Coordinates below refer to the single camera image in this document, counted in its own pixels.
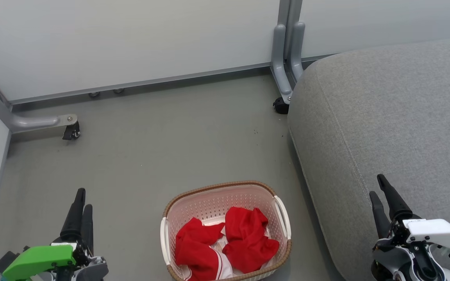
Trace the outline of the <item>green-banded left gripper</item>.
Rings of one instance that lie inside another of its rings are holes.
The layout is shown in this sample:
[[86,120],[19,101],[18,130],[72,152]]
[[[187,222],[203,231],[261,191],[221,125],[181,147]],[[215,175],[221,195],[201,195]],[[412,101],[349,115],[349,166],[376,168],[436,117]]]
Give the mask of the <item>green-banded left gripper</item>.
[[104,281],[107,261],[94,256],[93,206],[87,204],[86,190],[78,189],[60,232],[62,240],[39,247],[25,247],[21,254],[8,251],[0,258],[1,281]]

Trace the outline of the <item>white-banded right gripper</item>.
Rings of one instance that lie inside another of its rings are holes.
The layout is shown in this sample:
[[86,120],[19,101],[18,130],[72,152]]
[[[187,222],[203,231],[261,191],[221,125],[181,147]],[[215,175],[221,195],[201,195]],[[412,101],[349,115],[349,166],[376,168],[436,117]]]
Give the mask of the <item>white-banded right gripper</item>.
[[450,281],[432,251],[441,249],[450,258],[450,223],[444,219],[419,219],[383,174],[377,175],[389,205],[390,226],[382,201],[370,191],[379,239],[373,247],[371,273],[376,281]]

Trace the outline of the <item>red and white garment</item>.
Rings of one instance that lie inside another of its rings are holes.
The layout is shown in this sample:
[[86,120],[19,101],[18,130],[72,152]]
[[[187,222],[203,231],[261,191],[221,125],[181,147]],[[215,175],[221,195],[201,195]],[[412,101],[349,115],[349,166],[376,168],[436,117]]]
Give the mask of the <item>red and white garment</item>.
[[228,258],[213,245],[223,238],[225,223],[206,226],[193,217],[176,234],[175,263],[186,267],[185,281],[214,281],[234,277]]

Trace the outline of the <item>grey fabric sofa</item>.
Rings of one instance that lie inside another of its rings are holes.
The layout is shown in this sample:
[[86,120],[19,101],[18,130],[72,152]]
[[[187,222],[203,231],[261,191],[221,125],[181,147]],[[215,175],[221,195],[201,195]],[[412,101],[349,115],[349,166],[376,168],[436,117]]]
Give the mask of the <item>grey fabric sofa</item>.
[[295,86],[288,126],[330,257],[374,281],[369,192],[384,174],[411,210],[450,222],[450,39],[340,53]]

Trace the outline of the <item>red cloth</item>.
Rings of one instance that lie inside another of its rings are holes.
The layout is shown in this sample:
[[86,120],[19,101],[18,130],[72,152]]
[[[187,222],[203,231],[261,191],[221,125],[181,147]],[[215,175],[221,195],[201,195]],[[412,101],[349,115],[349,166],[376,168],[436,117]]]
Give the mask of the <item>red cloth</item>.
[[265,235],[268,222],[258,208],[232,207],[225,215],[223,254],[243,274],[260,270],[279,250],[280,243]]

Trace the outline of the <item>black caster wheel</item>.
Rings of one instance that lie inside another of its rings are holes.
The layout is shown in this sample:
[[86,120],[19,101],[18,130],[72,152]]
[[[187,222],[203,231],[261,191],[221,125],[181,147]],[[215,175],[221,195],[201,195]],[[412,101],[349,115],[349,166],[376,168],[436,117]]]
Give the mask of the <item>black caster wheel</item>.
[[76,122],[72,125],[69,125],[65,128],[64,135],[62,139],[71,141],[78,139],[80,137],[81,131],[80,131],[80,123]]
[[284,102],[282,97],[277,98],[273,102],[274,111],[278,114],[288,114],[289,113],[289,104]]

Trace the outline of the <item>beige perforated laundry basket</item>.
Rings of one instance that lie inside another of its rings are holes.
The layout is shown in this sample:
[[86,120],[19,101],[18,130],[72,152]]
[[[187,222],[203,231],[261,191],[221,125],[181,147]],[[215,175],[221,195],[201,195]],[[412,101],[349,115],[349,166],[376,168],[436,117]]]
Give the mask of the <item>beige perforated laundry basket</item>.
[[161,251],[172,281],[186,281],[191,274],[186,266],[175,262],[177,232],[192,218],[204,225],[225,222],[227,210],[233,206],[259,208],[268,219],[266,235],[280,243],[277,254],[260,270],[220,281],[261,281],[280,269],[291,253],[291,225],[289,215],[276,192],[268,185],[255,180],[235,181],[205,186],[174,197],[166,206],[160,226]]

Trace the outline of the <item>grey horizontal partition leg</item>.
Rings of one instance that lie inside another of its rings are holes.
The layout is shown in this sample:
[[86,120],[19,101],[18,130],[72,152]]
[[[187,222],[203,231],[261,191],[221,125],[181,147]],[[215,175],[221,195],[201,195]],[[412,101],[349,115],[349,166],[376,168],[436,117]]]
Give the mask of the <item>grey horizontal partition leg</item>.
[[0,120],[12,133],[24,133],[49,128],[66,128],[79,121],[76,114],[47,117],[22,117],[11,110],[11,104],[0,91]]

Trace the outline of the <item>paper label in basket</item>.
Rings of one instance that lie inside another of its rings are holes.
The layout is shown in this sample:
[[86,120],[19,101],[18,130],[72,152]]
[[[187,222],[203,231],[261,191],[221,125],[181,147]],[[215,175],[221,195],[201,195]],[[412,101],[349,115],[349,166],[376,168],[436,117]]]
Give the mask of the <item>paper label in basket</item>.
[[219,253],[223,253],[223,248],[228,244],[226,235],[223,235],[221,238],[219,238],[214,244],[211,245],[211,248],[213,248],[215,251]]

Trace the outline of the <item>grey upright partition leg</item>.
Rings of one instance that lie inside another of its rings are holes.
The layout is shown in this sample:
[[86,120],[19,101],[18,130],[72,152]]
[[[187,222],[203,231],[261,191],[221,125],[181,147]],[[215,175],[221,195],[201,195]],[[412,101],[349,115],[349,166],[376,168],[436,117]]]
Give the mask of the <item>grey upright partition leg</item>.
[[303,73],[302,42],[305,34],[305,23],[300,20],[302,0],[290,0],[286,22],[286,41],[284,57],[293,83],[296,84]]
[[289,105],[292,95],[291,84],[284,66],[284,50],[286,42],[289,6],[291,0],[280,0],[277,24],[273,29],[273,47],[271,50],[270,70],[280,92],[278,104]]

